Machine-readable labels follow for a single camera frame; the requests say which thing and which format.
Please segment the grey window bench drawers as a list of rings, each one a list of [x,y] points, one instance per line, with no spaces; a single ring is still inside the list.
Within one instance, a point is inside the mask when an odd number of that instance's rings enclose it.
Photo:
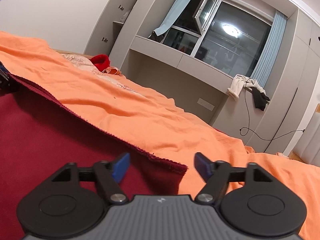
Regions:
[[[227,74],[194,57],[148,38],[135,36],[130,49],[191,75],[222,93],[227,93],[233,80]]]

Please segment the grey tall wardrobe right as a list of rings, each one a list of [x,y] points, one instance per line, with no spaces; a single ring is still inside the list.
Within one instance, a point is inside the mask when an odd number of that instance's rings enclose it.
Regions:
[[[303,120],[319,72],[319,26],[297,10],[287,20],[272,72],[264,87],[271,99],[256,109],[247,90],[235,101],[228,97],[213,127],[239,138],[257,152],[284,152],[308,124]]]

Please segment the light blue curtain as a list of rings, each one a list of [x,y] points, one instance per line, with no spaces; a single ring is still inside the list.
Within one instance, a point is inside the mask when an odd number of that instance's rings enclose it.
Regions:
[[[175,23],[175,21],[178,19],[178,17],[190,1],[191,0],[175,0],[161,25],[153,30],[152,33],[156,36],[160,36],[166,33]]]
[[[251,74],[251,78],[257,80],[261,87],[266,85],[273,65],[280,50],[281,42],[285,33],[287,17],[280,11],[276,11],[271,30],[267,37],[263,51],[257,65]]]

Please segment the left light blue curtain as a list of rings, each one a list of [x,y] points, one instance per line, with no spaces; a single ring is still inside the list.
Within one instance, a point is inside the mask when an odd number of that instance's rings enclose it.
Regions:
[[[191,0],[175,0],[161,25],[153,30],[152,33],[156,36],[160,36],[166,33],[175,23],[175,21],[178,19],[178,17],[190,1]]]

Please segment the white wall socket plate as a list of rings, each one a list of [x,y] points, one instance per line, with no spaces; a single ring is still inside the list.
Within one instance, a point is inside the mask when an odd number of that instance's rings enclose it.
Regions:
[[[206,101],[206,100],[203,100],[202,98],[199,98],[198,101],[197,101],[197,103],[198,103],[199,105],[201,105],[202,107],[208,109],[208,110],[211,111],[211,112],[212,112],[213,109],[215,108],[214,105],[212,105],[211,103],[209,103],[209,102]]]

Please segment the orange bed blanket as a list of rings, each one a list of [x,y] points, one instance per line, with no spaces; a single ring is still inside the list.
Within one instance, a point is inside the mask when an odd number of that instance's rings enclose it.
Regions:
[[[319,239],[319,167],[284,156],[257,153],[175,106],[174,101],[124,76],[104,79],[73,66],[46,41],[1,33],[1,63],[31,81],[89,124],[159,158],[187,167],[177,194],[196,196],[204,181],[194,155],[245,167],[254,162],[285,184],[306,204],[303,239]]]

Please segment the black garment on sill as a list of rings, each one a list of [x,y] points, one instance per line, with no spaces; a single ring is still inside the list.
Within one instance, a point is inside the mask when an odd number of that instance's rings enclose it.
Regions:
[[[266,105],[270,102],[270,98],[265,93],[260,92],[257,88],[252,87],[253,102],[255,108],[264,111]]]

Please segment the open grey wardrobe door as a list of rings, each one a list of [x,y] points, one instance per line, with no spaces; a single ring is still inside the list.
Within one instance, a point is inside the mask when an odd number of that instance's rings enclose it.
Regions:
[[[108,55],[137,0],[109,0],[87,43],[85,54]]]

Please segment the right light blue curtain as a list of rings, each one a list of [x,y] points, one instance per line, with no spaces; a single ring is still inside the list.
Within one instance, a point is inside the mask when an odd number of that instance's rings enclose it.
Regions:
[[[280,11],[276,11],[271,30],[267,37],[263,51],[257,65],[251,74],[251,78],[257,80],[261,87],[266,85],[273,65],[280,50],[281,42],[285,33],[287,17]]]

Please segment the pink patterned pillow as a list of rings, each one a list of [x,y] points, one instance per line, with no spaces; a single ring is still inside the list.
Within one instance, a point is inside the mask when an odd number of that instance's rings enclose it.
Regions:
[[[100,71],[97,67],[86,57],[76,54],[61,54],[66,60],[68,60],[73,66],[80,70],[84,70],[93,74],[99,74]]]

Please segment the dark red long-sleeve sweater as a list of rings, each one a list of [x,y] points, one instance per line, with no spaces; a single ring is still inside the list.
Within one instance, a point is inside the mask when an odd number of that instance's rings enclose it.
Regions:
[[[37,84],[14,75],[1,90],[1,239],[21,239],[18,202],[66,163],[89,167],[124,152],[128,195],[177,194],[187,167],[124,142],[63,107]]]

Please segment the bright red garment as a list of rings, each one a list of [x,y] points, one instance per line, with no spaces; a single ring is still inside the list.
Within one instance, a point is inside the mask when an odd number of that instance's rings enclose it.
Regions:
[[[100,72],[106,70],[111,64],[109,57],[105,54],[96,55],[90,61]]]

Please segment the open window sash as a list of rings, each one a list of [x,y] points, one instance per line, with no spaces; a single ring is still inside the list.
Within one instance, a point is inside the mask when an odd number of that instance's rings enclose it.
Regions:
[[[209,23],[209,19],[217,6],[219,0],[201,0],[197,6],[193,19],[199,34],[204,33],[206,25]]]

